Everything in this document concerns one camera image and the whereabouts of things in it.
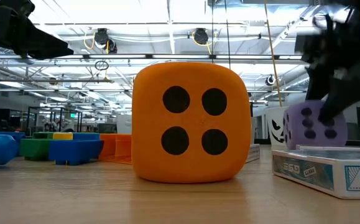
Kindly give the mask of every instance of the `wooden tabletop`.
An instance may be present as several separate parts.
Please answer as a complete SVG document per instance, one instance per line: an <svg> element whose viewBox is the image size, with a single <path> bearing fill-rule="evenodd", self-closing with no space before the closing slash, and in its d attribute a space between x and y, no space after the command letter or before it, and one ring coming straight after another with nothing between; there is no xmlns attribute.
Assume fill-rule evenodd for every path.
<svg viewBox="0 0 360 224"><path fill-rule="evenodd" d="M0 223L360 223L360 200L341 200L273 176L269 147L236 178L159 184L131 166L56 166L17 158L0 168Z"/></svg>

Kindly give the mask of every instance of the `cardboard box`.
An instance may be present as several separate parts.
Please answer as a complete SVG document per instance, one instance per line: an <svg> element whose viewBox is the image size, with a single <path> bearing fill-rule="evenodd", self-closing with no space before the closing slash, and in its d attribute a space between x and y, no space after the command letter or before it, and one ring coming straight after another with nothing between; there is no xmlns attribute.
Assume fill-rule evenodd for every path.
<svg viewBox="0 0 360 224"><path fill-rule="evenodd" d="M260 159L260 144L251 144L246 163Z"/></svg>
<svg viewBox="0 0 360 224"><path fill-rule="evenodd" d="M360 199L360 148L272 151L272 172L338 198Z"/></svg>

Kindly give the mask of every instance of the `purple foam die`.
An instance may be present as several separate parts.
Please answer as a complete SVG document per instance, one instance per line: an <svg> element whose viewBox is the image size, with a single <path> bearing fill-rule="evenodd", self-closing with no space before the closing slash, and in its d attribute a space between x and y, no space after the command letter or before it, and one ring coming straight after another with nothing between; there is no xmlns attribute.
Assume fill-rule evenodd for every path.
<svg viewBox="0 0 360 224"><path fill-rule="evenodd" d="M318 116L324 101L308 100L290 106L284 113L284 138L288 149L304 146L344 146L347 124L341 113L323 124Z"/></svg>

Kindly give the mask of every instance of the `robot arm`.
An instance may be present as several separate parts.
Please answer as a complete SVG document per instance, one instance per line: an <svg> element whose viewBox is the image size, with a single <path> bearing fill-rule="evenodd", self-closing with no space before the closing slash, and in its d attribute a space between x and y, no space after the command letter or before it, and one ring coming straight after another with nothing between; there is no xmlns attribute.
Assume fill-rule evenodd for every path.
<svg viewBox="0 0 360 224"><path fill-rule="evenodd" d="M54 58L73 54L68 43L37 29L28 19L35 5L30 0L0 0L0 47L22 57Z"/></svg>
<svg viewBox="0 0 360 224"><path fill-rule="evenodd" d="M320 34L297 37L304 41L302 60L310 64L306 100L320 100L328 95L320 112L321 122L360 100L360 1L338 3L351 7L345 22L326 16L327 26L320 28ZM334 77L339 69L346 71L342 79Z"/></svg>

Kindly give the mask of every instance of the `white ceiling structure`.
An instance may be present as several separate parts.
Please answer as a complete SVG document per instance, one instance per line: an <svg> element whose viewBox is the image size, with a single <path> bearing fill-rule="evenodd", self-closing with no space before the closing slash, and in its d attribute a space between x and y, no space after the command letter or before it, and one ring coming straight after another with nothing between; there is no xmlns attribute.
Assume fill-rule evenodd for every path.
<svg viewBox="0 0 360 224"><path fill-rule="evenodd" d="M74 55L23 61L11 55L10 50L0 49L0 79L25 80L0 82L0 90L25 90L41 100L48 97L51 103L77 103L78 108L81 103L97 103L93 109L126 113L131 111L128 105L132 82L146 66L168 61L201 61L230 67L230 54L231 69L243 79L252 99L275 100L275 93L270 93L275 88L265 84L266 78L274 74L274 66L262 0L226 0L226 9L224 0L32 2L36 9L29 19L37 28L68 42L75 54L90 58ZM314 31L311 18L322 10L308 3L308 0L268 0L276 71L285 91L306 90L305 64L299 61L299 56L293 56L295 38L297 33ZM345 15L342 7L329 12L338 17ZM95 46L90 49L98 28L108 29L109 37L118 47L117 55L104 55ZM197 45L192 39L196 28L206 30L209 48ZM95 69L96 62L103 63L101 60L109 64L105 71ZM51 85L48 82L51 78L66 81Z"/></svg>

